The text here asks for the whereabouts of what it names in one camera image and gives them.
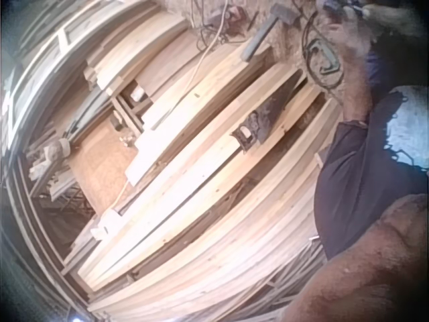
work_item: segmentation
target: wooden beam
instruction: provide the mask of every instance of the wooden beam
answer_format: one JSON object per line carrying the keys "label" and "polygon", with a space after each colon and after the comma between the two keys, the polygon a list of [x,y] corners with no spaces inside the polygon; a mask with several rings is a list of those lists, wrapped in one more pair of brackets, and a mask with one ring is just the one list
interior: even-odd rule
{"label": "wooden beam", "polygon": [[128,66],[145,56],[152,57],[185,29],[186,21],[178,15],[159,12],[149,17],[95,67],[97,84],[106,89]]}
{"label": "wooden beam", "polygon": [[169,78],[185,64],[200,54],[196,47],[197,37],[186,31],[168,44],[136,77],[139,84],[151,97]]}
{"label": "wooden beam", "polygon": [[184,92],[184,90],[194,73],[194,68],[191,68],[185,75],[178,79],[159,99],[154,100],[154,105],[141,117],[144,122],[143,128],[153,129],[153,126],[168,112],[168,110],[181,101],[182,95],[185,97],[206,75],[210,74],[216,66],[236,49],[237,47],[231,45],[222,45],[209,54],[202,61],[198,72],[186,92]]}
{"label": "wooden beam", "polygon": [[168,163],[201,127],[263,71],[269,47],[262,47],[249,64],[239,57],[244,47],[237,48],[214,68],[155,131],[145,131],[136,141],[135,145],[143,153],[125,172],[133,186],[157,162]]}

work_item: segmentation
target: plywood sheet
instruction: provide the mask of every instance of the plywood sheet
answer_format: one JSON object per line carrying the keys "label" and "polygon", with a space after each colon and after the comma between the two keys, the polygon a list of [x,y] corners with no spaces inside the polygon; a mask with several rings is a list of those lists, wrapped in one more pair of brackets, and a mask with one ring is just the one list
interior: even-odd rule
{"label": "plywood sheet", "polygon": [[[137,155],[126,148],[108,119],[98,125],[69,157],[69,165],[97,215],[112,205],[127,182],[125,169]],[[123,200],[131,192],[127,187]]]}

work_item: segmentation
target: electrical cord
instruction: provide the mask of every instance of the electrical cord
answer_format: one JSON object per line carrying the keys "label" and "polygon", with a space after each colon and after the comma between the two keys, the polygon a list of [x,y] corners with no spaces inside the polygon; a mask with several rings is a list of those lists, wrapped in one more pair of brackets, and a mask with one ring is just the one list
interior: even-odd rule
{"label": "electrical cord", "polygon": [[213,38],[212,42],[210,43],[210,45],[208,45],[208,47],[206,48],[206,50],[204,51],[204,54],[201,56],[200,61],[198,62],[198,64],[196,65],[194,72],[192,73],[192,76],[189,78],[188,83],[186,84],[186,86],[184,87],[184,90],[182,92],[182,94],[180,95],[180,98],[178,99],[178,101],[176,102],[176,104],[174,104],[169,110],[168,112],[161,117],[160,120],[158,120],[158,122],[156,122],[154,124],[154,126],[152,126],[152,130],[155,130],[158,126],[160,126],[160,124],[173,112],[173,110],[177,107],[177,105],[179,104],[179,102],[183,99],[183,97],[185,96],[187,90],[189,89],[190,84],[192,83],[192,81],[195,78],[196,73],[198,72],[198,69],[201,66],[202,61],[206,58],[208,52],[210,52],[210,50],[213,48],[213,46],[216,44],[222,29],[223,29],[223,25],[225,23],[225,14],[227,12],[227,8],[228,8],[228,2],[229,0],[225,0],[225,6],[223,7],[223,11],[222,11],[222,18],[221,18],[221,25],[219,26],[219,29],[216,33],[216,36]]}
{"label": "electrical cord", "polygon": [[[313,21],[317,16],[317,10],[312,13],[312,15],[310,17],[308,17],[305,13],[304,10],[299,7],[296,4],[295,0],[292,0],[293,5],[295,6],[295,8],[300,12],[301,16],[307,21],[303,31],[302,31],[302,39],[301,39],[301,51],[302,51],[302,56],[304,58],[304,61],[306,63],[306,67],[308,70],[308,73],[310,74],[310,76],[313,78],[314,82],[322,87],[323,89],[327,90],[328,93],[334,97],[334,99],[338,102],[338,104],[343,105],[343,102],[332,92],[332,89],[337,88],[343,81],[344,78],[344,72],[341,72],[341,75],[338,79],[337,82],[333,83],[333,84],[326,84],[324,83],[319,77],[318,75],[313,71],[313,69],[311,68],[311,57],[312,57],[312,53],[310,51],[307,50],[307,44],[308,44],[308,34],[310,33],[310,28],[313,29],[320,38],[322,38],[327,46],[330,46],[330,42],[328,41],[328,39],[314,26]],[[336,55],[335,51],[332,50],[332,52],[335,54],[336,59],[338,59],[338,56]]]}

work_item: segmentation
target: black cable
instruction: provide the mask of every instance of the black cable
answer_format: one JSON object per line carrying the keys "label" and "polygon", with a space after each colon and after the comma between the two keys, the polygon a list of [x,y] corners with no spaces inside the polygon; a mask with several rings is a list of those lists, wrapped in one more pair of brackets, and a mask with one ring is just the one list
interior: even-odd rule
{"label": "black cable", "polygon": [[312,53],[309,52],[309,51],[307,51],[307,49],[306,49],[306,46],[307,46],[307,43],[308,43],[308,39],[307,38],[308,38],[308,34],[310,33],[310,28],[313,29],[320,36],[320,38],[322,38],[325,41],[325,43],[326,43],[327,46],[330,47],[330,42],[326,39],[326,37],[313,24],[313,21],[314,21],[314,19],[317,16],[317,10],[314,13],[312,13],[312,15],[310,17],[307,17],[307,15],[304,13],[304,10],[296,4],[295,0],[292,0],[292,3],[295,6],[295,8],[300,12],[301,16],[307,21],[307,24],[305,25],[305,27],[304,27],[304,29],[302,31],[301,51],[302,51],[302,57],[303,57],[303,59],[304,59],[304,61],[306,63],[306,67],[308,69],[308,73],[310,74],[310,76],[313,78],[314,82],[318,86],[322,87],[323,89],[326,89],[328,91],[328,93],[330,95],[332,95],[332,97],[334,97],[335,100],[340,105],[342,105],[343,103],[341,102],[341,100],[331,91],[331,89],[334,89],[334,88],[338,87],[342,83],[343,78],[344,78],[344,72],[341,73],[341,75],[340,75],[340,77],[339,77],[339,79],[338,79],[337,82],[335,82],[334,84],[331,84],[331,85],[327,85],[327,84],[325,84],[324,82],[322,82],[320,80],[320,78],[312,70],[311,65],[310,65]]}
{"label": "black cable", "polygon": [[[308,73],[310,74],[310,76],[314,79],[314,82],[323,87],[326,90],[331,90],[331,89],[335,89],[337,88],[343,81],[344,78],[344,73],[341,72],[341,75],[339,77],[339,79],[333,83],[333,84],[326,84],[325,82],[323,82],[319,76],[313,71],[313,69],[311,68],[311,58],[312,58],[312,51],[308,49],[308,34],[310,33],[310,27],[313,25],[313,21],[317,16],[317,11],[315,11],[310,18],[308,18],[307,24],[304,28],[304,30],[302,31],[302,39],[301,39],[301,50],[302,50],[302,55],[304,57],[304,61],[306,62],[306,66],[308,69]],[[334,53],[335,58],[337,60],[339,60],[338,56],[336,55],[336,53],[334,51],[332,51],[332,53]]]}

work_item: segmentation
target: man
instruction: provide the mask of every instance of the man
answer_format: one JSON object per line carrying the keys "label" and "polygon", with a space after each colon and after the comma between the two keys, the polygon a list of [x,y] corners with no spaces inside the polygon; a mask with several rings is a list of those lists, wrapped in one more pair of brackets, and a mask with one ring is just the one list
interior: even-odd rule
{"label": "man", "polygon": [[[378,54],[370,52],[371,30],[353,9],[345,11],[348,17],[342,23],[328,26],[343,61],[344,121],[336,129],[314,203],[328,259],[352,246],[395,200],[428,193],[427,50],[422,61],[426,67],[419,70],[409,61],[398,61],[396,69],[402,72],[397,78],[379,76],[383,68],[377,70],[374,60],[368,61],[368,53]],[[407,52],[410,47],[403,42],[395,50]],[[426,77],[419,80],[424,86],[398,86],[416,85],[418,73]],[[386,86],[380,82],[385,78],[394,81]]]}
{"label": "man", "polygon": [[[378,9],[364,7],[364,17],[377,17]],[[343,60],[344,121],[314,198],[329,261],[283,321],[427,321],[427,81],[419,87],[380,82],[383,77],[368,72],[376,66],[368,59],[371,30],[352,9],[345,13],[342,22],[328,27]],[[399,82],[413,81],[399,76]]]}

